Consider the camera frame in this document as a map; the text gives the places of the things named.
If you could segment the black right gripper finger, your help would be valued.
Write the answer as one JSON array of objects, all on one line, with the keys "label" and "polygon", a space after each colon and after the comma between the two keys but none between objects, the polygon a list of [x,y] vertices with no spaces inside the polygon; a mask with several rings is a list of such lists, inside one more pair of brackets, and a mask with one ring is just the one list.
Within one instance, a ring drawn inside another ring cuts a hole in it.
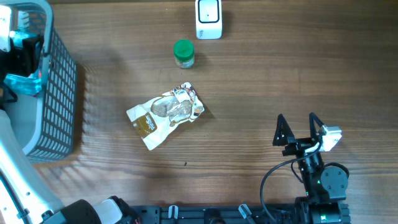
[{"label": "black right gripper finger", "polygon": [[309,114],[309,123],[310,123],[310,137],[314,140],[318,140],[318,131],[316,129],[316,126],[318,126],[319,128],[321,128],[324,123],[318,118],[318,116],[314,113],[311,112]]},{"label": "black right gripper finger", "polygon": [[295,136],[288,125],[283,114],[279,114],[277,117],[277,126],[272,142],[273,146],[286,146],[295,141]]}]

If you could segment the blue mouthwash bottle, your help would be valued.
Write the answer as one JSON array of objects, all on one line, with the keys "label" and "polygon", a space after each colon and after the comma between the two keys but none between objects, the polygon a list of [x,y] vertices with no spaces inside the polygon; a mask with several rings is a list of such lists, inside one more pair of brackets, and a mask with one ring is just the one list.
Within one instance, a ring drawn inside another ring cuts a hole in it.
[{"label": "blue mouthwash bottle", "polygon": [[[13,35],[13,33],[31,33],[31,32],[23,32],[19,30],[10,31],[10,37]],[[6,76],[6,79],[4,80],[4,83],[13,91],[23,95],[36,95],[42,89],[41,76],[38,74],[37,70],[34,73],[30,74],[28,77],[21,77],[18,75],[8,74]]]}]

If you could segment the green lid glass jar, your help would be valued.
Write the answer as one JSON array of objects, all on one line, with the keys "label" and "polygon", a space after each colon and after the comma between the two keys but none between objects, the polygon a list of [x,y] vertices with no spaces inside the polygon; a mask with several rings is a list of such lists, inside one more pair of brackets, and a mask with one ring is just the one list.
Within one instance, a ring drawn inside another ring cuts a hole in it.
[{"label": "green lid glass jar", "polygon": [[175,63],[178,67],[187,69],[195,63],[195,49],[193,43],[188,39],[176,41],[174,45]]}]

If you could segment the white brown snack pouch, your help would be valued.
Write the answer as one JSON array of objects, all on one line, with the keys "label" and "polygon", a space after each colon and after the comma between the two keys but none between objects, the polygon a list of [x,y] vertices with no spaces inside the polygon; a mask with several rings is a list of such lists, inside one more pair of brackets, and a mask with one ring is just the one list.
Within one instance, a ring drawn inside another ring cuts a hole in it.
[{"label": "white brown snack pouch", "polygon": [[185,82],[126,111],[148,150],[162,144],[178,125],[195,121],[205,107],[193,85]]}]

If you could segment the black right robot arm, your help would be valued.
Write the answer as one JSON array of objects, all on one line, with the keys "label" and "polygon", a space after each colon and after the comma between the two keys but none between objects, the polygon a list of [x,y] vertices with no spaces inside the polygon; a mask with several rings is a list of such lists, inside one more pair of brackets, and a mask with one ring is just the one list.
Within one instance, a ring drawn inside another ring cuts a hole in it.
[{"label": "black right robot arm", "polygon": [[324,163],[321,153],[330,152],[342,138],[337,126],[325,125],[315,113],[309,114],[310,136],[296,138],[282,114],[272,142],[283,146],[283,156],[295,156],[306,196],[297,197],[290,219],[292,223],[344,223],[349,171],[336,162]]}]

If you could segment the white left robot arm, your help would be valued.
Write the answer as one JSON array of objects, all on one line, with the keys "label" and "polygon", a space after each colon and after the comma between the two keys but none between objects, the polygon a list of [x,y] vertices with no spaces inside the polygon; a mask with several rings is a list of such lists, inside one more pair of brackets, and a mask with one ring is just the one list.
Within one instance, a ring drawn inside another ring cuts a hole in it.
[{"label": "white left robot arm", "polygon": [[137,212],[112,196],[91,205],[78,200],[65,206],[42,185],[22,152],[11,120],[1,107],[1,213],[6,223],[140,223]]}]

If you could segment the white barcode scanner box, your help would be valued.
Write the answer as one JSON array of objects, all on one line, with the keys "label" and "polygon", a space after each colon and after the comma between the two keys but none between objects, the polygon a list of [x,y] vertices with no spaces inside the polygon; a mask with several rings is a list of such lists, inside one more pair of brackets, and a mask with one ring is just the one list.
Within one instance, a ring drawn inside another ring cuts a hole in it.
[{"label": "white barcode scanner box", "polygon": [[196,0],[195,24],[197,39],[220,39],[223,31],[221,0]]}]

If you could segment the grey plastic shopping basket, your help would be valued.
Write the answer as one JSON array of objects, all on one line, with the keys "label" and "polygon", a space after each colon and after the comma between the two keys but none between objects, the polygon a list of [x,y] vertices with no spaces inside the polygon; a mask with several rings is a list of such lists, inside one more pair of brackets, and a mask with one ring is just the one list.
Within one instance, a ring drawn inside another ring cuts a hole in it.
[{"label": "grey plastic shopping basket", "polygon": [[47,1],[1,1],[1,50],[10,51],[10,31],[18,30],[44,37],[37,70],[42,89],[23,95],[1,81],[1,107],[28,160],[58,161],[73,151],[76,63],[54,27]]}]

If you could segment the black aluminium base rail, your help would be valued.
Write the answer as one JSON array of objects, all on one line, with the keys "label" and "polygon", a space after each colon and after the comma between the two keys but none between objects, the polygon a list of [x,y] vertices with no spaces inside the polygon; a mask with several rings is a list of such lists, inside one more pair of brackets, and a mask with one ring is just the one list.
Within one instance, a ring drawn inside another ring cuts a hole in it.
[{"label": "black aluminium base rail", "polygon": [[269,213],[272,221],[260,206],[224,206],[224,207],[170,207],[133,206],[139,222],[168,224],[210,224],[210,223],[339,223],[350,224],[351,216],[347,204],[306,205],[304,203],[270,204]]}]

